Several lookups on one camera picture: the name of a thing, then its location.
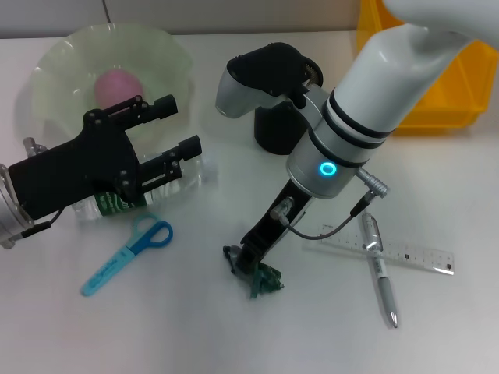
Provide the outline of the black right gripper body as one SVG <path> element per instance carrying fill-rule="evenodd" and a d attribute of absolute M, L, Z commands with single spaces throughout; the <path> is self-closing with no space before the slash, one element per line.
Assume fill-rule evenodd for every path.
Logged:
<path fill-rule="evenodd" d="M 293 199 L 293 206 L 287 215 L 290 224 L 299 220 L 312 201 L 310 195 L 297 187 L 292 180 L 288 180 L 267 212 L 242 238 L 242 245 L 252 245 L 258 253 L 266 254 L 281 239 L 287 229 L 279 221 L 273 220 L 270 212 L 286 197 Z"/>

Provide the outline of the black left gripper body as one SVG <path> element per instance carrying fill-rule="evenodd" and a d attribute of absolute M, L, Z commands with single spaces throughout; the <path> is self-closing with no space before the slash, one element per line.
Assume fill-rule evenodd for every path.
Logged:
<path fill-rule="evenodd" d="M 21 207 L 34 220 L 101 192 L 140 197 L 139 161 L 129 125 L 91 111 L 74 139 L 9 167 Z"/>

